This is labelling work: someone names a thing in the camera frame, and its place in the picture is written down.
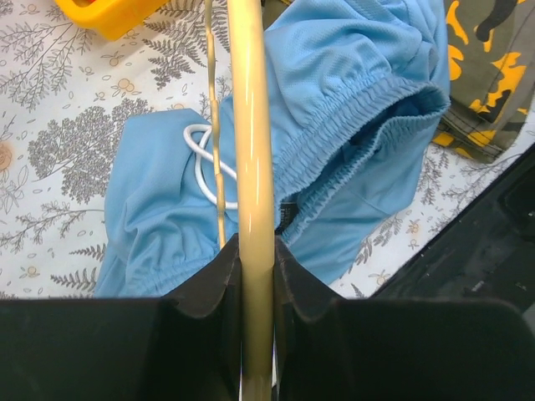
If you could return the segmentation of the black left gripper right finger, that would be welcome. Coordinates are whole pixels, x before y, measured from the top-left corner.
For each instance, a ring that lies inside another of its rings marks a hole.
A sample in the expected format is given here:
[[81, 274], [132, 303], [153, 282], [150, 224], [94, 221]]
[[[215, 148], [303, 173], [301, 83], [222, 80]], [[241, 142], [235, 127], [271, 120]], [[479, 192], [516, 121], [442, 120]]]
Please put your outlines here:
[[280, 400], [531, 400], [534, 336], [505, 302], [346, 299], [275, 243]]

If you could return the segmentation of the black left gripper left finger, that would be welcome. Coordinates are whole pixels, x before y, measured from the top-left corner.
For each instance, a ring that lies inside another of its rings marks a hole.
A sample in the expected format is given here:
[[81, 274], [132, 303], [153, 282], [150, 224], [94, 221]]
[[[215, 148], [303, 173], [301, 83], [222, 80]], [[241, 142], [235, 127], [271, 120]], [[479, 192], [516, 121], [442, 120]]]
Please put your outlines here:
[[163, 297], [2, 302], [2, 399], [238, 399], [241, 278], [231, 239]]

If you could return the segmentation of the light blue shorts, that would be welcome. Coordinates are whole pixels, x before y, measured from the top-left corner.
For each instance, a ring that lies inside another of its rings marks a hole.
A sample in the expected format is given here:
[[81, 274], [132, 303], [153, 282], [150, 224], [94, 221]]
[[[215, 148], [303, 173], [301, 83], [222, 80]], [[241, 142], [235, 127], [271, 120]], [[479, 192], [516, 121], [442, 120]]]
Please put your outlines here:
[[[440, 1], [296, 1], [264, 36], [275, 214], [282, 239], [329, 284], [415, 195], [450, 105]], [[194, 110], [127, 120], [105, 196], [98, 297], [159, 297], [218, 253], [217, 210], [185, 141]]]

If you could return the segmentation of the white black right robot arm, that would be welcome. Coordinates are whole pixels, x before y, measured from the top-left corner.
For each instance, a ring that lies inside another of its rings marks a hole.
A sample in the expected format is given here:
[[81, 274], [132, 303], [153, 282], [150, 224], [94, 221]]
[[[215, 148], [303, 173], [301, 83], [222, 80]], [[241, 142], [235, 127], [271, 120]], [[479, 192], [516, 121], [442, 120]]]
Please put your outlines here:
[[534, 149], [494, 180], [376, 293], [490, 297], [534, 309]]

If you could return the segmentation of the yellow hanger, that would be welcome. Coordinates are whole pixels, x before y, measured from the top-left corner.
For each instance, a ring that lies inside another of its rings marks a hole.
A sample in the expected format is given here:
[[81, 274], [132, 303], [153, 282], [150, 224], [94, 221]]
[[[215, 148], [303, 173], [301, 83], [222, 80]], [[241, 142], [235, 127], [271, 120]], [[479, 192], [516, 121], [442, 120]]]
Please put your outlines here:
[[272, 397], [273, 159], [258, 1], [227, 2], [235, 125], [239, 259], [242, 264], [244, 400]]

